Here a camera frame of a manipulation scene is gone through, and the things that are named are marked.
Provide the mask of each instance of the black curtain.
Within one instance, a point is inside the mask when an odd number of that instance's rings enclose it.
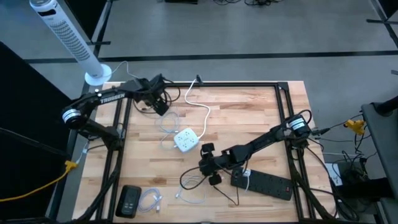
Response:
[[[398,0],[378,0],[387,18],[390,18],[398,10]]]
[[[0,55],[0,127],[66,152],[70,131],[61,110],[72,101],[2,42]],[[56,179],[67,157],[0,133],[0,198],[26,194]],[[0,220],[44,217],[54,187],[0,202]]]
[[[65,2],[91,40],[106,0],[65,0]]]

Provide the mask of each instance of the power plug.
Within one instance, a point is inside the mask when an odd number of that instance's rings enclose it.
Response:
[[[244,171],[244,173],[242,174],[242,176],[244,176],[244,177],[249,177],[250,174],[251,174],[251,170],[250,170],[250,169],[246,169],[246,171]]]
[[[174,142],[180,151],[186,153],[199,143],[199,138],[192,129],[185,128],[174,136]]]

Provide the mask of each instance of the white cable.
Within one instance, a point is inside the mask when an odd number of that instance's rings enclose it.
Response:
[[[203,177],[202,177],[202,176],[199,176],[199,175],[190,176],[190,177],[188,177],[187,180],[185,180],[185,181],[182,183],[182,185],[185,187],[189,182],[194,182],[194,183],[196,183],[196,184],[199,184],[202,178],[203,178]],[[183,198],[183,197],[182,197],[182,190],[183,190],[183,189],[182,189],[182,187],[180,186],[180,187],[178,188],[177,193],[175,194],[175,198],[180,198],[180,199],[183,200],[184,202],[188,202],[188,203],[203,203],[203,202],[205,202],[205,200],[206,200],[206,197],[207,197],[206,190],[205,190],[205,194],[203,195],[203,199],[201,199],[201,200],[188,200],[188,199]]]
[[[250,184],[250,175],[251,175],[251,169],[246,169],[244,171],[244,173],[242,174],[242,176],[247,177],[248,178],[248,183],[246,184],[246,189],[244,190],[245,192],[248,191],[249,188],[249,184]]]
[[[124,62],[127,64],[127,74],[129,74],[130,76],[132,76],[132,77],[134,77],[134,78],[139,78],[138,76],[133,75],[133,74],[131,74],[131,73],[129,72],[129,62],[127,62],[127,61],[120,62],[120,64],[115,68],[115,70],[112,71],[112,73],[111,73],[110,75],[112,75],[113,73],[115,73],[115,72],[119,69],[120,65],[122,65]]]
[[[148,207],[143,207],[142,201],[143,199],[150,193],[154,193],[153,198],[155,199],[154,203],[152,203],[151,205],[149,205]],[[138,210],[140,212],[149,212],[151,211],[153,208],[158,207],[160,200],[163,198],[163,196],[160,195],[160,192],[158,189],[156,188],[151,188],[146,190],[144,193],[141,194],[141,197],[139,198],[139,203],[138,203]]]
[[[80,159],[81,159],[81,157],[82,157],[83,154],[87,154],[87,148],[86,148],[86,146],[88,145],[89,142],[90,142],[90,141],[87,141],[86,144],[83,146],[83,150],[81,151],[80,157],[79,157],[79,159],[77,159],[76,162],[75,162],[76,164],[79,164]]]
[[[172,120],[174,121],[174,127],[173,127],[172,129],[167,129],[167,128],[164,127],[164,125],[163,125],[164,119],[167,118],[169,115],[173,115],[173,116],[172,116],[172,117],[173,117]],[[168,112],[168,113],[166,113],[165,115],[163,115],[163,116],[157,118],[157,119],[155,120],[155,125],[157,125],[157,121],[160,121],[159,127],[160,127],[161,131],[163,131],[163,132],[166,133],[166,135],[160,140],[160,146],[161,146],[163,149],[166,149],[166,150],[174,149],[175,146],[172,146],[172,147],[165,147],[165,146],[163,145],[163,141],[164,141],[164,139],[165,139],[167,136],[169,136],[169,134],[173,134],[173,133],[177,134],[177,133],[178,133],[178,129],[179,129],[179,127],[180,127],[180,115],[179,115],[177,112],[171,111],[171,112]]]
[[[191,102],[189,102],[189,101],[187,100],[187,95],[188,95],[189,91],[191,91],[192,86],[193,86],[193,84],[194,84],[196,81],[197,81],[196,79],[194,79],[194,81],[192,81],[191,86],[189,87],[188,91],[185,93],[184,99],[185,99],[185,102],[187,102],[189,105],[202,106],[202,107],[205,107],[205,108],[208,109],[208,112],[207,112],[206,117],[205,117],[205,127],[203,128],[202,134],[198,137],[198,139],[200,139],[203,135],[205,135],[207,118],[209,117],[209,114],[210,114],[211,109],[210,109],[210,107],[208,107],[208,106],[206,106],[206,105],[201,105],[201,104],[198,104],[198,103],[191,103]]]
[[[249,185],[250,185],[250,177],[248,176],[248,184],[246,185],[246,189],[244,189],[245,192],[248,191]]]

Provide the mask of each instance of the electrical outlet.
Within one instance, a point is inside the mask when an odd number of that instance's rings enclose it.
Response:
[[[185,128],[174,136],[174,142],[180,151],[186,153],[199,143],[199,139],[192,129]]]

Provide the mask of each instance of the yellow cable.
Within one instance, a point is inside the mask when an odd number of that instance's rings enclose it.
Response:
[[[63,179],[72,169],[77,167],[77,163],[71,162],[71,161],[66,161],[65,165],[66,165],[65,172],[59,178],[51,181],[50,183],[48,183],[48,184],[46,184],[46,185],[44,185],[42,187],[37,188],[37,189],[35,189],[35,190],[33,190],[33,191],[29,192],[29,193],[26,193],[24,195],[11,197],[11,198],[0,199],[0,202],[8,202],[8,201],[11,201],[11,200],[21,199],[21,198],[27,197],[27,196],[29,196],[31,194],[34,194],[34,193],[36,193],[36,192],[38,192],[40,190],[43,190],[44,188],[46,188],[48,186],[51,186],[51,185],[57,183],[58,181],[60,181],[61,179]]]

